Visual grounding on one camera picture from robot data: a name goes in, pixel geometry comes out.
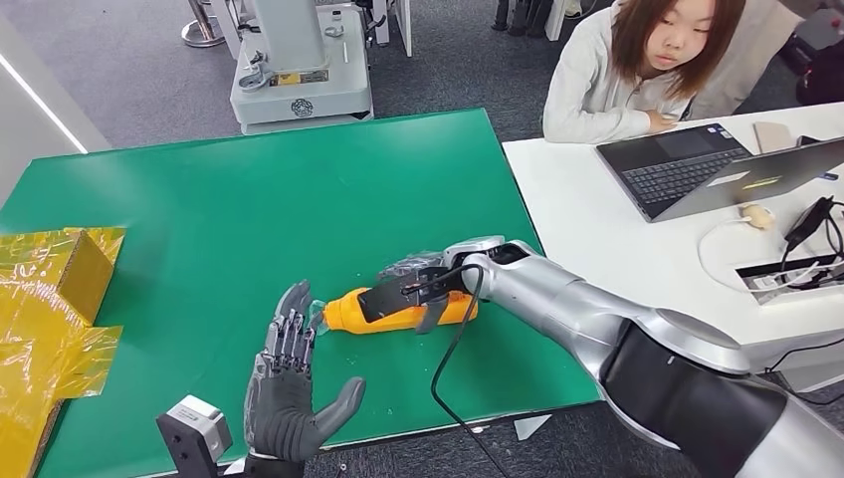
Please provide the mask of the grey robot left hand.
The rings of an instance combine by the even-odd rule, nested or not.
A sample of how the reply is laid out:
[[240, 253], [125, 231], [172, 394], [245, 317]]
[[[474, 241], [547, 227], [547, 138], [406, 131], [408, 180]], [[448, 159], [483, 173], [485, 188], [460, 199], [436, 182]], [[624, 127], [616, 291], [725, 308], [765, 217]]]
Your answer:
[[292, 284], [277, 303], [263, 348], [255, 355], [244, 403], [244, 435], [251, 459], [302, 463], [358, 412], [366, 381], [353, 376], [320, 410], [313, 406], [316, 331], [308, 280]]

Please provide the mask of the person's right hand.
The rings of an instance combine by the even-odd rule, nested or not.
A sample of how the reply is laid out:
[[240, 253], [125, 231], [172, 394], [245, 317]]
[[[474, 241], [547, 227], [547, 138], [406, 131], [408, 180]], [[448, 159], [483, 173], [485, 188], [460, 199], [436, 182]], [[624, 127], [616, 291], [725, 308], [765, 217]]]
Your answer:
[[649, 120], [648, 133], [656, 134], [674, 128], [680, 118], [676, 115], [660, 113], [656, 110], [646, 111]]

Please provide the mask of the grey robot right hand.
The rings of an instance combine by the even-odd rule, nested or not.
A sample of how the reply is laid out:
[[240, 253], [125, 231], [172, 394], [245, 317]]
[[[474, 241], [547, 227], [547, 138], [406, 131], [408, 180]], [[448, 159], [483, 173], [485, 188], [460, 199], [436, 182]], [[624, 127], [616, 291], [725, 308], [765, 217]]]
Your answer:
[[[386, 266], [379, 271], [376, 279], [379, 282], [391, 278], [401, 277], [416, 272], [426, 267], [439, 267], [444, 265], [444, 253], [441, 251], [419, 251], [410, 254], [397, 262]], [[424, 306], [425, 313], [415, 327], [417, 335], [430, 333], [437, 325], [448, 305], [446, 296], [431, 300]]]

